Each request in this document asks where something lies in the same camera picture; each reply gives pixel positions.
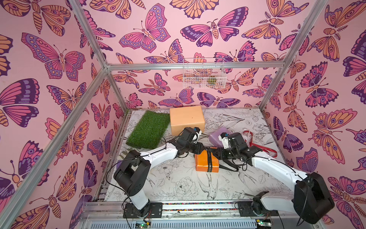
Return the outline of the orange gift box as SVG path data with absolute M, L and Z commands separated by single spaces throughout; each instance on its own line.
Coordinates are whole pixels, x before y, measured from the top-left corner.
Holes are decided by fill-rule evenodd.
M 197 172 L 219 172 L 219 160 L 211 152 L 204 150 L 200 155 L 195 155 L 194 159 Z

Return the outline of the lilac gift box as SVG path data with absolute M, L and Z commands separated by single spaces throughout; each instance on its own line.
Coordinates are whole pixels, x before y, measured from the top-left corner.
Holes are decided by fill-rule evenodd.
M 225 127 L 220 127 L 209 135 L 209 141 L 214 147 L 223 147 L 221 140 L 219 140 L 222 133 L 231 134 L 232 132 Z

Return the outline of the black printed ribbon bow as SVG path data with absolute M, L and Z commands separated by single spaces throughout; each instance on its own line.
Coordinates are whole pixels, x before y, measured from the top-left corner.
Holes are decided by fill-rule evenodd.
M 238 172 L 239 166 L 231 161 L 230 154 L 226 154 L 223 148 L 206 148 L 207 172 L 218 173 L 220 169 Z

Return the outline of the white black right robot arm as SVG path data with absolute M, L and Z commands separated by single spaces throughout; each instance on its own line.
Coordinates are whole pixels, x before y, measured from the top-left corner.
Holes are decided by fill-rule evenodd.
M 306 173 L 271 157 L 263 149 L 249 146 L 240 133 L 219 135 L 223 148 L 218 151 L 221 160 L 239 159 L 245 165 L 260 169 L 291 190 L 291 194 L 263 191 L 253 197 L 252 209 L 258 215 L 269 211 L 295 213 L 309 224 L 316 224 L 335 207 L 323 177 Z

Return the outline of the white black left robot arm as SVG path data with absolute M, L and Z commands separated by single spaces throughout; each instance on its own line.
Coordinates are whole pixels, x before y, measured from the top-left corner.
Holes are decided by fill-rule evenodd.
M 162 147 L 145 152 L 130 151 L 118 165 L 113 178 L 127 194 L 137 217 L 145 217 L 150 212 L 151 202 L 143 190 L 150 170 L 184 153 L 201 154 L 204 150 L 204 145 L 198 141 L 201 134 L 198 127 L 186 127 Z

